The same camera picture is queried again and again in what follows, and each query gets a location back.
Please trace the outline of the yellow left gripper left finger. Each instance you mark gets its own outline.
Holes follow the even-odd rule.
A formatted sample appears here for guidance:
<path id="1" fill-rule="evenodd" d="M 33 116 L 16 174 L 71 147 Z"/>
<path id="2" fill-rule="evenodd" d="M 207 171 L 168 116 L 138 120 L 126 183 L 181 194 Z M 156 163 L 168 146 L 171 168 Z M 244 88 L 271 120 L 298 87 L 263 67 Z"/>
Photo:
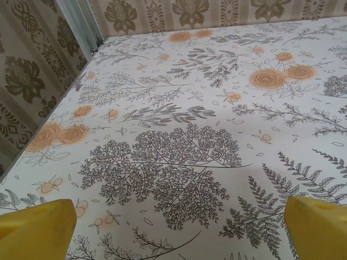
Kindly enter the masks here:
<path id="1" fill-rule="evenodd" d="M 64 259 L 76 226 L 70 199 L 1 216 L 1 259 Z"/>

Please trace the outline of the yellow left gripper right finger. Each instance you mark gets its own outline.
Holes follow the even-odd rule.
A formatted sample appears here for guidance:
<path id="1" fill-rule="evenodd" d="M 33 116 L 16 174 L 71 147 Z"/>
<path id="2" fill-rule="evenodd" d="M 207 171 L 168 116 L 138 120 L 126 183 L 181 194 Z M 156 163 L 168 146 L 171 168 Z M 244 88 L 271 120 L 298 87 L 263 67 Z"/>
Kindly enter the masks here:
<path id="1" fill-rule="evenodd" d="M 299 259 L 346 259 L 346 206 L 294 196 L 284 220 Z"/>

